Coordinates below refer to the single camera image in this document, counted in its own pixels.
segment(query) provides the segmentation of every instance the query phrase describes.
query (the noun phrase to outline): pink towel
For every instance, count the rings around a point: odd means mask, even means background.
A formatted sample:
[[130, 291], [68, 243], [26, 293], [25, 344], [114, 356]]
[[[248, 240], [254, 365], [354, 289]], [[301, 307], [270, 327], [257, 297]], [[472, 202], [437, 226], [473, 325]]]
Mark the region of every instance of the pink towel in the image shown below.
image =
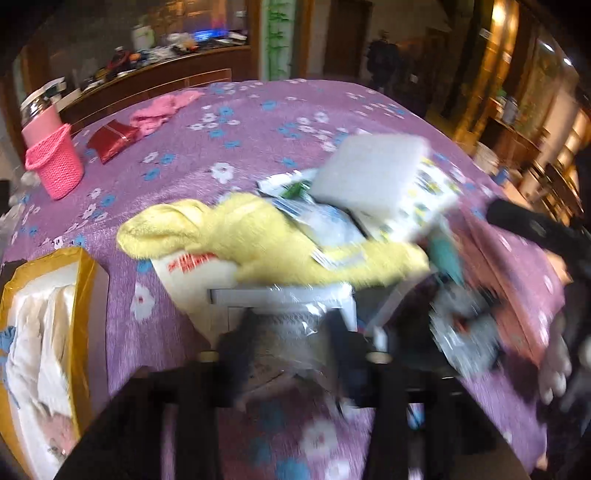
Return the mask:
[[182, 107], [198, 99], [203, 92], [187, 90], [178, 95], [162, 95], [154, 99], [146, 108], [137, 110], [131, 115], [129, 123], [139, 128], [138, 139], [154, 133]]

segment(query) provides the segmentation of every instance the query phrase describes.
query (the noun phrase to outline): packaged item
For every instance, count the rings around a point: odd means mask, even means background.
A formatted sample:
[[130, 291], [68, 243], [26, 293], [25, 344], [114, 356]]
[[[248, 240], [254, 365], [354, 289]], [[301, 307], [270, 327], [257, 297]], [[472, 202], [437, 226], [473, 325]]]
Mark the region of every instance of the packaged item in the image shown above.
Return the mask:
[[302, 171], [294, 170], [291, 173], [271, 175], [264, 180], [259, 180], [256, 186], [263, 196], [291, 198], [288, 193], [291, 188], [298, 182], [311, 183], [317, 172], [317, 168], [308, 168]]
[[0, 388], [0, 434], [34, 480], [51, 480], [109, 401], [109, 276], [81, 247], [17, 268], [0, 305], [16, 328]]
[[403, 134], [347, 137], [318, 171], [310, 195], [319, 203], [394, 218], [430, 146]]
[[365, 241], [349, 215], [335, 207], [287, 199], [271, 199], [270, 202], [291, 218], [320, 248], [342, 247]]
[[350, 331], [357, 331], [355, 300], [349, 284], [325, 287], [260, 287], [212, 289], [212, 304], [253, 308], [263, 327], [245, 394], [283, 375], [312, 378], [335, 392], [336, 371], [330, 361], [328, 333], [322, 320], [328, 310], [341, 309]]
[[211, 305], [208, 289], [236, 286], [238, 266], [214, 254], [194, 255], [186, 251], [152, 259], [152, 265], [176, 307], [215, 346], [218, 337], [232, 328], [228, 308]]
[[111, 120], [92, 135], [86, 147], [96, 150], [101, 163], [107, 163], [117, 153], [135, 142], [138, 131], [137, 127]]

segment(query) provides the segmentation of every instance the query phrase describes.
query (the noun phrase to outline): plastic wrapper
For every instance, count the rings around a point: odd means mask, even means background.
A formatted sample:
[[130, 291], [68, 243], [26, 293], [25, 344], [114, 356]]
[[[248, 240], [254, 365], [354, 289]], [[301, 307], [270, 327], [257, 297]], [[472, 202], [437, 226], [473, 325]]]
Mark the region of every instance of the plastic wrapper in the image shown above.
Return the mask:
[[320, 248], [336, 248], [365, 241], [349, 215], [338, 208], [288, 199], [271, 199], [270, 202]]
[[[463, 377], [489, 371], [497, 360], [499, 334], [489, 303], [477, 290], [452, 284], [433, 300], [431, 332], [450, 365]], [[475, 312], [482, 312], [476, 318]], [[458, 324], [457, 319], [466, 319]]]
[[336, 370], [322, 320], [328, 310], [341, 309], [347, 328], [357, 330], [349, 284], [213, 289], [210, 297], [218, 306], [253, 308], [264, 325], [256, 342], [245, 395], [252, 397], [257, 391], [272, 390], [276, 382], [287, 385], [286, 378], [295, 375], [336, 393]]

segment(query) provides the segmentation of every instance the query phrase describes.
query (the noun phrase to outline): yellow towel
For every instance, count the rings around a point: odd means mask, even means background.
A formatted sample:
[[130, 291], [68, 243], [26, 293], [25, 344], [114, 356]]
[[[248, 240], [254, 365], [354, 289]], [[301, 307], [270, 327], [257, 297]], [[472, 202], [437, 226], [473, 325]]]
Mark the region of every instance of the yellow towel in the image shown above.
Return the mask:
[[212, 252], [239, 265], [239, 282], [263, 285], [388, 285], [428, 269], [427, 255], [414, 244], [369, 240], [325, 251], [330, 258], [342, 258], [361, 249], [365, 256], [364, 262], [328, 270], [312, 259], [316, 246], [308, 237], [273, 205], [250, 193], [234, 193], [214, 209], [196, 200], [154, 205], [121, 225], [117, 243], [138, 259], [178, 250]]

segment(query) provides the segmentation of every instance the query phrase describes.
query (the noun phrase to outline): wooden door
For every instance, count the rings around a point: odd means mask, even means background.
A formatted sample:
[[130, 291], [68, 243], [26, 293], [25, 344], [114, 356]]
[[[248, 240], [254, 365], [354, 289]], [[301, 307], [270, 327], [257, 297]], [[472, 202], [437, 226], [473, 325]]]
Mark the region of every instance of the wooden door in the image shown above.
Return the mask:
[[365, 0], [333, 0], [324, 54], [324, 75], [359, 77], [372, 3]]

